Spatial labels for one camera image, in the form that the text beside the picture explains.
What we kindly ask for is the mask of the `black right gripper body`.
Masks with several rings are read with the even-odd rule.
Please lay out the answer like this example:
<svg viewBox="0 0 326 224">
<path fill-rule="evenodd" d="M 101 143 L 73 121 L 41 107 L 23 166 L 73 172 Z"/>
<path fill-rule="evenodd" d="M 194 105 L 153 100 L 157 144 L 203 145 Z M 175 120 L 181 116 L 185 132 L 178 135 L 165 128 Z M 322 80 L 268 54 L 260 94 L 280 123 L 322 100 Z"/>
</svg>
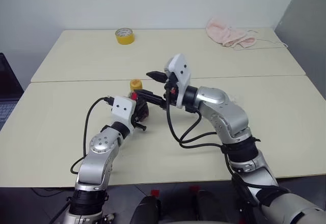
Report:
<svg viewBox="0 0 326 224">
<path fill-rule="evenodd" d="M 164 108 L 167 108 L 167 102 L 169 105 L 176 106 L 177 103 L 177 97 L 179 93 L 179 89 L 177 86 L 178 79 L 174 72 L 170 74 L 168 79 L 166 80 L 166 83 L 164 85 L 165 93 L 164 93 Z"/>
</svg>

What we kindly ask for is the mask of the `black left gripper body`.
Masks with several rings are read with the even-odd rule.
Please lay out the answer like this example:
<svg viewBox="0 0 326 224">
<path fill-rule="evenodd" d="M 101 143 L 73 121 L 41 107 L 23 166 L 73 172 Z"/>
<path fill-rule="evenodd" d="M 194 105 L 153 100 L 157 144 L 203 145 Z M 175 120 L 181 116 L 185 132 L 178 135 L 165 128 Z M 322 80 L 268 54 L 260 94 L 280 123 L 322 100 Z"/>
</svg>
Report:
<svg viewBox="0 0 326 224">
<path fill-rule="evenodd" d="M 145 101 L 145 100 L 144 99 L 137 99 L 136 100 L 136 105 L 137 105 L 137 101 Z M 141 130 L 145 131 L 147 129 L 147 127 L 145 125 L 142 125 L 141 122 L 143 122 L 143 121 L 137 121 L 136 120 L 136 106 L 135 106 L 134 112 L 133 112 L 132 117 L 131 117 L 131 123 L 132 123 L 134 128 L 138 128 L 138 129 L 141 129 Z"/>
</svg>

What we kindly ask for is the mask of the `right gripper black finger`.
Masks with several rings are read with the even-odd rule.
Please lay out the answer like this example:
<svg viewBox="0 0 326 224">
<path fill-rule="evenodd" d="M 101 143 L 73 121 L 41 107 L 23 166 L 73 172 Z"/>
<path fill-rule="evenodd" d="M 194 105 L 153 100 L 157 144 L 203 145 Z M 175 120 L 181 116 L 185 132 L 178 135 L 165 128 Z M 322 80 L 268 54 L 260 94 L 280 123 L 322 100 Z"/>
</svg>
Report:
<svg viewBox="0 0 326 224">
<path fill-rule="evenodd" d="M 166 83 L 168 80 L 168 77 L 165 73 L 160 71 L 150 71 L 147 72 L 146 75 L 153 79 L 154 81 L 160 82 L 160 83 Z"/>
<path fill-rule="evenodd" d="M 166 107 L 167 105 L 166 100 L 164 100 L 163 97 L 155 95 L 151 91 L 140 89 L 136 90 L 135 93 L 139 98 L 143 98 L 147 102 L 158 105 L 159 107 Z"/>
</svg>

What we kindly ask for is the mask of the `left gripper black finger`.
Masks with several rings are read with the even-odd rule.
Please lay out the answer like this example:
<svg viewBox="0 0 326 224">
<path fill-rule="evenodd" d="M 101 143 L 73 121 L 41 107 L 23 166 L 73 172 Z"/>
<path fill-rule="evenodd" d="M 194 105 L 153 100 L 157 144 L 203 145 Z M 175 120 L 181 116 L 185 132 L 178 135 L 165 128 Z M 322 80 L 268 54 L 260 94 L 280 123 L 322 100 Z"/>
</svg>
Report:
<svg viewBox="0 0 326 224">
<path fill-rule="evenodd" d="M 136 120 L 143 121 L 148 117 L 148 105 L 146 101 L 137 101 Z"/>
</svg>

